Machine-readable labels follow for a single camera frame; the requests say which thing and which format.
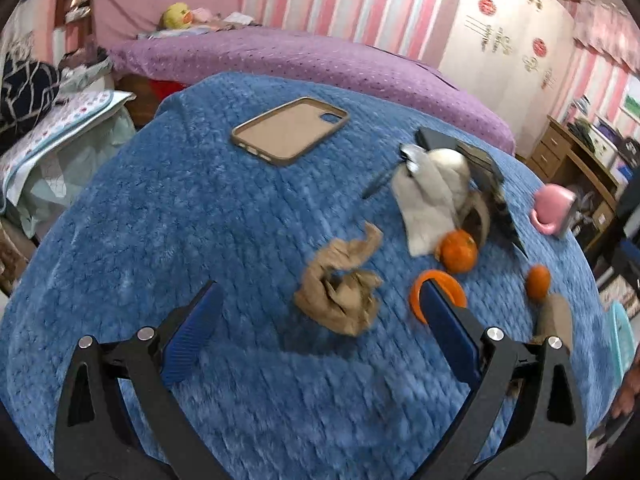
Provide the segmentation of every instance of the teal basket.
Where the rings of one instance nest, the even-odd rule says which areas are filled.
[[[616,386],[622,384],[625,372],[631,368],[636,354],[636,340],[625,308],[619,301],[609,308],[609,329],[611,330],[611,352],[614,362]]]

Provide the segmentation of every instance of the blue blanket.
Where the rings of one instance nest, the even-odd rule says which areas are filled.
[[[287,168],[231,145],[233,127],[300,96],[344,108],[351,121]],[[612,395],[603,313],[575,239],[543,237],[530,225],[540,181],[525,166],[391,102],[228,73],[162,103],[55,224],[11,298],[0,330],[0,395],[38,455],[52,463],[56,400],[78,338],[129,338],[211,278],[225,291],[224,319],[174,394],[231,475],[408,478],[468,388],[407,305],[415,277],[438,264],[409,256],[388,187],[366,202],[359,195],[419,125],[480,146],[500,165],[530,261],[492,235],[476,268],[460,276],[469,309],[483,324],[528,340],[534,315],[524,276],[530,263],[548,266],[553,292],[573,308],[572,365],[593,429]],[[361,237],[365,220],[385,235],[368,264],[385,283],[378,320],[349,338],[305,317],[292,296],[314,251],[334,237]],[[125,396],[145,449],[161,456],[131,388]],[[485,453],[496,449],[510,408]]]

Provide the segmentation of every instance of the purple bedsheet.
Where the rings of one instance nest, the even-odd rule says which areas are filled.
[[[117,73],[195,84],[219,72],[325,83],[437,117],[513,154],[507,124],[437,70],[363,44],[250,27],[202,36],[125,41],[110,50]]]

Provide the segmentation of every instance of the pink mug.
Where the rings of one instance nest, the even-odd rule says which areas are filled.
[[[564,235],[578,205],[575,193],[556,184],[546,184],[533,197],[529,215],[533,227],[543,235]]]

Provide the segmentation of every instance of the brown phone case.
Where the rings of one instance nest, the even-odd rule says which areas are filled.
[[[337,116],[337,123],[322,116]],[[234,128],[231,142],[275,166],[286,166],[349,121],[349,113],[312,97],[301,97]]]

